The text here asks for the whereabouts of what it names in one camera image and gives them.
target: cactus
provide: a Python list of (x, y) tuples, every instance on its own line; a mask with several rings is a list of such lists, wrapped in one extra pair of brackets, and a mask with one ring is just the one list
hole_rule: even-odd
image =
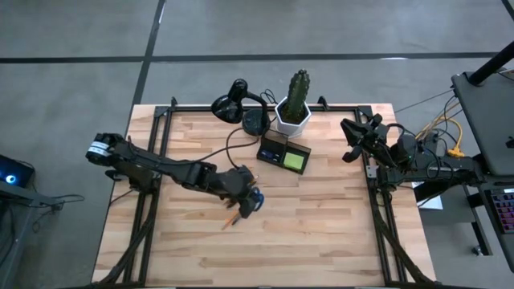
[(308, 86), (311, 80), (308, 77), (307, 71), (300, 69), (291, 78), (289, 84), (288, 101), (282, 109), (283, 121), (290, 124), (299, 124), (304, 120), (304, 103), (307, 98)]

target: lamp shade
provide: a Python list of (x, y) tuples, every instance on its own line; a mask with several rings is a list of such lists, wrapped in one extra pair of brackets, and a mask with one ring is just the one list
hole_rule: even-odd
[(241, 100), (248, 96), (248, 83), (237, 79), (225, 96), (218, 97), (210, 106), (212, 113), (230, 124), (238, 124), (243, 119)]

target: black desk lamp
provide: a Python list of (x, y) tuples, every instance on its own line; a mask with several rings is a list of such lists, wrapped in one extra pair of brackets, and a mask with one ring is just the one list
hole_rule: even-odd
[[(251, 109), (243, 115), (244, 98), (255, 100), (262, 108)], [(248, 83), (244, 79), (236, 79), (227, 95), (217, 98), (210, 110), (220, 120), (229, 124), (243, 121), (243, 130), (252, 136), (262, 136), (270, 128), (270, 118), (267, 115), (267, 104), (262, 98), (248, 91)]]

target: butcher block tabletop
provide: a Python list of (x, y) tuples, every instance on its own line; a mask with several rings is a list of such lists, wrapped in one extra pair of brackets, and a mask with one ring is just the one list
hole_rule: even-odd
[[(369, 105), (373, 113), (383, 116), (384, 124), (396, 122), (391, 104)], [(148, 146), (155, 107), (136, 105), (133, 109), (127, 135), (136, 146)], [(341, 160), (351, 149), (341, 130), (343, 118), (354, 120), (355, 116), (351, 112), (313, 112), (303, 134), (292, 140), (312, 149), (303, 175), (257, 160), (259, 143), (232, 149), (234, 162), (259, 176), (256, 185), (265, 202), (258, 212), (225, 230), (222, 227), (237, 206), (227, 210), (218, 197), (183, 189), (163, 177), (146, 286), (383, 285), (363, 163)], [(203, 157), (225, 147), (227, 135), (238, 127), (240, 124), (222, 122), (211, 112), (174, 112), (166, 156), (175, 160)], [(391, 129), (388, 144), (397, 138), (398, 130)], [(241, 130), (231, 137), (230, 145), (253, 140), (254, 136)], [(216, 164), (219, 172), (232, 168), (225, 152), (205, 161)], [(128, 190), (127, 181), (117, 182), (112, 199)], [(422, 272), (435, 279), (412, 190), (399, 188), (393, 196), (400, 243)], [(105, 277), (126, 250), (136, 205), (137, 192), (133, 192), (108, 209), (93, 282)], [(139, 272), (142, 247), (133, 279)], [(398, 280), (393, 251), (389, 245), (387, 248), (391, 275)]]

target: concrete floor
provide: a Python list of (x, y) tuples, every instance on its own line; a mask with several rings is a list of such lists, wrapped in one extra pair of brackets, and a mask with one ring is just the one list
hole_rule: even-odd
[[(157, 0), (0, 2), (0, 58), (143, 55)], [(283, 53), (420, 53), (498, 51), (514, 22), (500, 0), (169, 0), (155, 55)], [(392, 103), (396, 109), (444, 92), (455, 73), (486, 59), (153, 63), (143, 104), (209, 104), (235, 78), (250, 90), (287, 92), (306, 68), (309, 100)], [(21, 288), (87, 284), (96, 258), (112, 183), (84, 158), (96, 132), (124, 133), (140, 63), (0, 64), (0, 153), (29, 161), (39, 191), (81, 193), (31, 235), (18, 273)], [(441, 96), (397, 114), (416, 131), (439, 112)], [(478, 152), (463, 117), (462, 148)], [(471, 225), (426, 226), (438, 280), (473, 287), (510, 287), (496, 237), (481, 212), (494, 256), (476, 258)]]

